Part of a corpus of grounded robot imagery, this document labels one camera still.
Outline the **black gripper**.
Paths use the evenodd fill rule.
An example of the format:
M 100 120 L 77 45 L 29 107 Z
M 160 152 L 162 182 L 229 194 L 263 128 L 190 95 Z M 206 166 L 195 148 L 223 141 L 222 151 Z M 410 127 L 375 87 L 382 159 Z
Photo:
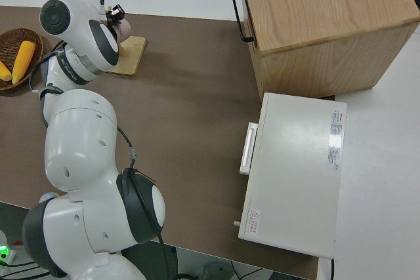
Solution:
M 112 7 L 109 11 L 106 11 L 106 25 L 110 31 L 114 31 L 114 27 L 117 25 L 118 20 L 125 18 L 125 11 L 120 4 Z

